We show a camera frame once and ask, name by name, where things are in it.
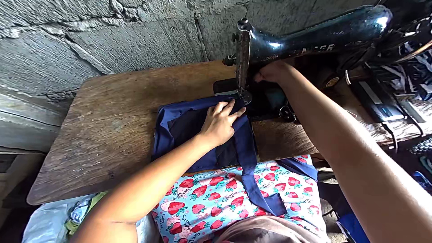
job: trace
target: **sewing machine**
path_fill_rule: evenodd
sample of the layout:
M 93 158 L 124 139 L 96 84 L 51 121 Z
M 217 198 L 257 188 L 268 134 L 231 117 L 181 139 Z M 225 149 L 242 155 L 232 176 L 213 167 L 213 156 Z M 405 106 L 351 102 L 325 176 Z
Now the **sewing machine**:
M 394 51 L 398 45 L 419 34 L 419 30 L 430 32 L 429 18 L 398 26 L 396 31 L 391 28 L 392 19 L 392 12 L 385 6 L 366 5 L 303 30 L 277 36 L 258 30 L 247 18 L 242 18 L 237 22 L 237 32 L 232 36 L 236 53 L 227 55 L 223 60 L 225 65 L 236 65 L 236 78 L 215 82 L 213 91 L 215 95 L 238 94 L 244 100 L 252 121 L 281 117 L 286 122 L 295 122 L 294 111 L 279 85 L 267 81 L 253 82 L 254 75 L 263 66 L 278 59 L 333 53 L 337 61 L 331 67 L 324 67 L 331 71 L 324 78 L 320 77 L 325 81 L 324 86 L 330 87 L 345 77 L 348 70 L 375 57 L 377 53 L 384 55 Z M 396 59 L 387 55 L 381 61 L 404 61 L 431 46 L 432 41 L 411 53 L 398 55 Z

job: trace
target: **concrete wall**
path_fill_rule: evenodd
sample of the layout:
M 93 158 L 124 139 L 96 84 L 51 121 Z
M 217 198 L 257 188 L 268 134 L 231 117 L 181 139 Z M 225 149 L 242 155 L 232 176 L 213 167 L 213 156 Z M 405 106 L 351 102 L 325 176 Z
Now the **concrete wall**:
M 216 60 L 236 21 L 287 33 L 375 0 L 1 0 L 0 87 L 49 102 L 89 77 Z

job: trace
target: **strawberry pattern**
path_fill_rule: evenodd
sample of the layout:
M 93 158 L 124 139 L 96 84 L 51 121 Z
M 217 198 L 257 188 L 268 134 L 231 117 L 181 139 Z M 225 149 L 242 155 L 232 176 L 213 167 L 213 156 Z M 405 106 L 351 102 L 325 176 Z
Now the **strawberry pattern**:
M 312 164 L 310 156 L 295 157 Z M 240 166 L 181 177 L 151 211 L 164 243 L 215 242 L 220 230 L 254 216 L 270 215 L 252 204 Z M 279 193 L 290 222 L 327 237 L 316 182 L 278 166 L 258 163 L 255 181 L 264 197 Z

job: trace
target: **hand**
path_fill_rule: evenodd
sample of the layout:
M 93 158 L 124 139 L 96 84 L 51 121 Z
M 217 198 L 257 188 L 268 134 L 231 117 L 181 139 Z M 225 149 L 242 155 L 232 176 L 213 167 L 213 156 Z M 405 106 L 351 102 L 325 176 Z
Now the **hand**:
M 273 83 L 281 83 L 287 79 L 292 69 L 295 68 L 288 63 L 278 60 L 274 61 L 267 66 L 260 69 L 260 71 L 254 76 L 256 82 L 266 80 Z
M 202 136 L 212 149 L 224 144 L 233 136 L 233 122 L 246 111 L 246 107 L 243 107 L 238 112 L 229 115 L 234 107 L 234 103 L 235 99 L 230 101 L 230 103 L 219 102 L 207 111 L 206 121 L 198 135 Z

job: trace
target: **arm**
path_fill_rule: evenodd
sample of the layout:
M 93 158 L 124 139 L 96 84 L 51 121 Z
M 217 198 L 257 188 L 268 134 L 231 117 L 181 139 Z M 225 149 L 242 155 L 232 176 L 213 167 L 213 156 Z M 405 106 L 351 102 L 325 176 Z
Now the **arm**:
M 160 202 L 193 163 L 234 134 L 231 125 L 246 110 L 242 108 L 229 115 L 234 102 L 219 102 L 216 107 L 210 107 L 199 134 L 153 161 L 106 195 L 90 211 L 71 242 L 136 243 L 135 223 Z
M 432 197 L 351 115 L 282 61 L 261 69 L 255 80 L 282 87 L 371 242 L 430 242 Z

